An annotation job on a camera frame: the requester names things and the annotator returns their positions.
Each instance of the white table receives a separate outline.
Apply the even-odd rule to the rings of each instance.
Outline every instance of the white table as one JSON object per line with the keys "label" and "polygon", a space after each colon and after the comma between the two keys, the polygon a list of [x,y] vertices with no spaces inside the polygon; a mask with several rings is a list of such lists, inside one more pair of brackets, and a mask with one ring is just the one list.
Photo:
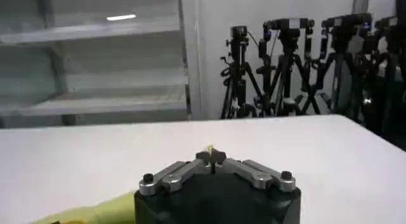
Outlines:
{"label": "white table", "polygon": [[333,115],[0,131],[0,223],[136,190],[143,173],[209,144],[292,171],[302,224],[406,223],[406,153]]}

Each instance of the yellow object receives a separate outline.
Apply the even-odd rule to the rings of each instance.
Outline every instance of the yellow object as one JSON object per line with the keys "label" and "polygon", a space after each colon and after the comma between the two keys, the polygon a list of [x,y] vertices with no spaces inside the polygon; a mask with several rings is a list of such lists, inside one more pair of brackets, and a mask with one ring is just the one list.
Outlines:
{"label": "yellow object", "polygon": [[134,193],[122,195],[94,207],[71,209],[51,215],[35,224],[134,224]]}

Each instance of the white shelf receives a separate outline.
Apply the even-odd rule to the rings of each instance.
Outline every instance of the white shelf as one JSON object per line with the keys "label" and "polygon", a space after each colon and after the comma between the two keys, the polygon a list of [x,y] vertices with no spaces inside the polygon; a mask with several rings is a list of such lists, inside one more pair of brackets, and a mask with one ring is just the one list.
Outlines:
{"label": "white shelf", "polygon": [[95,114],[187,108],[184,86],[76,91],[18,111],[21,115]]}
{"label": "white shelf", "polygon": [[147,20],[135,19],[131,23],[55,27],[33,32],[3,34],[0,35],[0,46],[91,39],[96,37],[128,36],[177,30],[180,30],[178,16],[168,16]]}

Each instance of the black tripod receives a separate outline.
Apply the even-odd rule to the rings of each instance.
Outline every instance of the black tripod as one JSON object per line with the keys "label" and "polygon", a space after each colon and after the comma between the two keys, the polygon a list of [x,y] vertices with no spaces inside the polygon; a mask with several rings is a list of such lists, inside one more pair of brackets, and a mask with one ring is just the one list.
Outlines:
{"label": "black tripod", "polygon": [[231,42],[227,40],[226,45],[231,46],[229,55],[232,57],[233,62],[228,63],[225,57],[221,57],[229,66],[221,72],[221,76],[226,78],[223,84],[227,87],[221,118],[244,118],[250,116],[250,114],[252,117],[257,117],[255,107],[246,103],[246,80],[244,79],[246,72],[254,86],[258,99],[263,103],[261,90],[254,78],[251,66],[246,62],[247,27],[236,26],[232,27],[231,30],[232,40]]}
{"label": "black tripod", "polygon": [[400,67],[403,83],[406,82],[406,34],[405,27],[397,22],[397,18],[385,18],[376,23],[378,30],[384,30],[386,41],[388,42],[387,53],[379,56],[376,63],[376,70],[379,65],[386,61],[385,68],[385,82],[384,82],[384,96],[380,115],[379,132],[385,134],[388,131],[388,126],[391,117],[393,97],[395,93],[395,76],[396,67]]}
{"label": "black tripod", "polygon": [[[275,115],[286,115],[288,112],[295,112],[295,114],[300,113],[299,107],[296,102],[286,103],[287,108],[282,109],[282,103],[284,99],[290,99],[291,97],[291,72],[293,64],[299,69],[300,76],[302,78],[302,85],[305,90],[310,90],[309,85],[309,75],[306,73],[305,68],[301,62],[300,56],[294,52],[298,48],[298,39],[300,36],[299,29],[282,29],[280,30],[279,40],[283,45],[284,54],[279,56],[278,67],[276,69],[275,75],[272,79],[272,84],[270,86],[270,99],[275,91],[278,79],[280,78],[277,97],[275,102]],[[309,99],[313,104],[313,108],[316,113],[320,113],[316,100],[313,98]]]}
{"label": "black tripod", "polygon": [[316,84],[310,91],[309,99],[305,102],[302,114],[305,114],[318,90],[324,87],[324,77],[329,70],[331,64],[335,62],[334,66],[334,81],[333,81],[333,91],[332,98],[323,98],[330,110],[330,113],[335,114],[346,114],[350,108],[351,103],[348,102],[345,108],[339,108],[339,94],[341,90],[342,74],[343,74],[343,63],[345,62],[350,70],[351,77],[354,78],[355,66],[353,63],[353,56],[351,53],[347,52],[348,45],[352,37],[357,33],[357,27],[360,25],[369,24],[372,21],[372,17],[369,13],[366,14],[354,14],[346,16],[338,16],[334,18],[329,18],[322,22],[323,32],[325,32],[325,37],[322,39],[322,48],[320,59],[325,58],[327,51],[328,33],[332,35],[331,47],[334,49],[333,53],[330,53],[327,57],[326,63],[319,63],[317,69],[317,81]]}

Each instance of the ceiling light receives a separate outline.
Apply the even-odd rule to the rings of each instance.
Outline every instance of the ceiling light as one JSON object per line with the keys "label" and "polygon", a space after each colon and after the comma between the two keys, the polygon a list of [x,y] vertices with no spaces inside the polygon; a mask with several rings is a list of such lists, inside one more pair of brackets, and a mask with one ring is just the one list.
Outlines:
{"label": "ceiling light", "polygon": [[135,15],[135,14],[130,14],[130,15],[123,15],[123,16],[110,16],[110,17],[107,17],[107,20],[109,21],[109,22],[113,22],[113,21],[116,21],[116,20],[128,20],[128,19],[133,19],[133,18],[136,18],[137,16]]}

